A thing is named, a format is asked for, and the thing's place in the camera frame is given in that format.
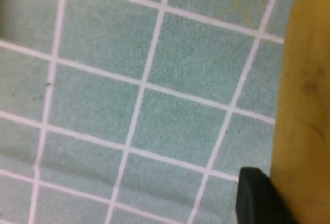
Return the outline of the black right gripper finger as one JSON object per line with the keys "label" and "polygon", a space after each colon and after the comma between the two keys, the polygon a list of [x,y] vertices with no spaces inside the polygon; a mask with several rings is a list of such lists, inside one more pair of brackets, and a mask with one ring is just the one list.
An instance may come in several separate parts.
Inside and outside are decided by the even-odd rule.
{"label": "black right gripper finger", "polygon": [[240,169],[236,216],[238,224],[296,223],[270,178],[254,167]]}

